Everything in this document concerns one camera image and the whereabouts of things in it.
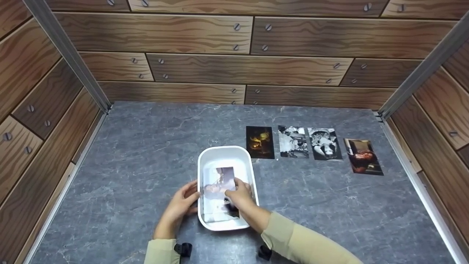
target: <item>left hand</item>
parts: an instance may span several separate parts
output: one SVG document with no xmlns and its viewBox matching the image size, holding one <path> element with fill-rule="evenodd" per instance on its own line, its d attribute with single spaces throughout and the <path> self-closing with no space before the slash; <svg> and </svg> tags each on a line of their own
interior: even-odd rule
<svg viewBox="0 0 469 264">
<path fill-rule="evenodd" d="M 191 207 L 200 197 L 197 191 L 197 180 L 193 180 L 179 189 L 169 202 L 165 212 L 156 226 L 153 239 L 176 238 L 182 218 L 185 215 L 197 213 L 197 207 Z"/>
</svg>

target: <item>photo print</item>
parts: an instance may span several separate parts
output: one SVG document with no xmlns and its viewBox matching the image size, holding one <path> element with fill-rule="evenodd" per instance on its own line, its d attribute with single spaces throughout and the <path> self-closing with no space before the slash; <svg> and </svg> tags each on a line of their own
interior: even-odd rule
<svg viewBox="0 0 469 264">
<path fill-rule="evenodd" d="M 384 175 L 373 152 L 371 141 L 353 139 L 344 139 L 344 141 L 354 173 Z"/>
<path fill-rule="evenodd" d="M 246 126 L 246 149 L 253 159 L 274 159 L 272 128 Z"/>
<path fill-rule="evenodd" d="M 226 190 L 236 190 L 233 167 L 204 169 L 203 218 L 206 223 L 239 218 L 239 211 L 225 197 Z"/>
<path fill-rule="evenodd" d="M 308 127 L 315 160 L 341 160 L 339 142 L 333 128 Z"/>
<path fill-rule="evenodd" d="M 290 158 L 310 157 L 304 128 L 279 125 L 280 156 Z"/>
</svg>

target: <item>black clip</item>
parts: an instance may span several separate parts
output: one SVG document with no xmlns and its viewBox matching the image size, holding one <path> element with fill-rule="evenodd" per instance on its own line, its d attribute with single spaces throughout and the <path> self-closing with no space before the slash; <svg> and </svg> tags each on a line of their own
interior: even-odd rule
<svg viewBox="0 0 469 264">
<path fill-rule="evenodd" d="M 272 250 L 270 250 L 267 246 L 262 245 L 259 247 L 259 250 L 257 250 L 257 255 L 259 258 L 269 261 L 270 257 L 272 257 Z"/>
<path fill-rule="evenodd" d="M 174 250 L 181 255 L 181 257 L 190 257 L 192 253 L 192 244 L 191 243 L 183 243 L 183 244 L 176 244 L 174 246 Z"/>
</svg>

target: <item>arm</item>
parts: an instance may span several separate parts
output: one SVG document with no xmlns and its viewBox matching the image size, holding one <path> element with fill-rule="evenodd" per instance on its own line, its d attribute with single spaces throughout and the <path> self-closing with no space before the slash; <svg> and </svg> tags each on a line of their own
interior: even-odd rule
<svg viewBox="0 0 469 264">
<path fill-rule="evenodd" d="M 197 201 L 197 180 L 179 189 L 159 220 L 153 239 L 148 242 L 144 264 L 179 264 L 181 256 L 176 253 L 176 232 L 185 215 L 197 212 L 191 205 Z"/>
<path fill-rule="evenodd" d="M 329 238 L 257 206 L 251 198 L 249 185 L 239 179 L 235 181 L 237 190 L 227 191 L 226 195 L 271 250 L 301 264 L 362 263 Z"/>
</svg>

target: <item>sleeve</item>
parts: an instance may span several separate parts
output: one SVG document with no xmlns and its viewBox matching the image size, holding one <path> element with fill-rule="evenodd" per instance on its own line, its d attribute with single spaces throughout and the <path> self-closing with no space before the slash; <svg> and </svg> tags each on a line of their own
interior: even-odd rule
<svg viewBox="0 0 469 264">
<path fill-rule="evenodd" d="M 176 239 L 153 239 L 148 242 L 144 264 L 179 264 L 180 255 L 174 250 Z"/>
<path fill-rule="evenodd" d="M 301 264 L 363 264 L 329 238 L 272 212 L 261 234 L 267 247 Z"/>
</svg>

